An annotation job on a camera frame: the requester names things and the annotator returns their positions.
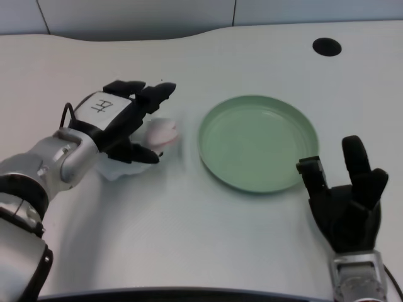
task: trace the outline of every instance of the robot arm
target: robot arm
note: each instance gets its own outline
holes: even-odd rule
[[[317,226],[336,255],[331,273],[336,301],[386,301],[386,278],[380,253],[374,250],[380,226],[380,197],[388,181],[371,170],[361,140],[343,139],[350,185],[328,188],[319,157],[302,159],[297,169],[309,193]]]
[[[60,128],[51,137],[0,163],[0,301],[36,301],[53,261],[41,239],[49,202],[76,186],[100,152],[128,163],[159,161],[157,154],[131,144],[128,137],[147,113],[159,109],[175,84],[144,86],[115,81],[74,111],[67,104]],[[68,109],[71,121],[63,127]]]

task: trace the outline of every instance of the table surface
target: table surface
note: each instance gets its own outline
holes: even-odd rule
[[[372,167],[390,174],[377,249],[403,284],[402,32],[403,21],[385,21],[235,27],[144,42],[0,37],[1,159],[51,135],[66,102],[77,105],[115,79],[178,85],[161,106],[181,132],[170,160],[117,182],[91,171],[51,202],[44,239],[55,262],[42,294],[208,286],[332,299],[331,251],[304,186],[241,193],[200,162],[203,115],[245,94],[288,102],[311,120],[330,186],[349,181],[341,139],[361,137]],[[315,53],[320,37],[337,40],[341,54]]]

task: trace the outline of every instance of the black cable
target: black cable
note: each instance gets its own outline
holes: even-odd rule
[[[64,120],[65,120],[65,115],[67,113],[67,110],[70,111],[71,119],[73,121],[76,120],[76,116],[74,114],[73,106],[70,103],[66,103],[66,105],[64,105],[64,109],[63,109],[63,113],[62,113],[62,120],[60,121],[60,127],[59,128],[62,128],[64,126]]]
[[[403,302],[403,293],[402,290],[400,289],[400,286],[397,284],[397,281],[395,279],[395,277],[392,275],[392,273],[390,272],[390,270],[386,267],[386,265],[383,265],[383,267],[385,268],[385,272],[388,275],[388,277],[390,278],[390,280],[392,281],[393,285],[395,286],[395,289],[397,291],[397,294],[400,297],[400,300],[402,300]]]

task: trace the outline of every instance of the wall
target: wall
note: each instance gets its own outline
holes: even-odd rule
[[[403,0],[0,0],[0,35],[180,38],[238,25],[403,20]]]
[[[47,33],[35,0],[0,0],[0,35]]]

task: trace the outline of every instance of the green plate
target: green plate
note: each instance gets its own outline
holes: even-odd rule
[[[239,96],[214,107],[201,123],[198,147],[215,176],[255,193],[300,182],[295,164],[319,153],[310,121],[293,106],[266,96]]]

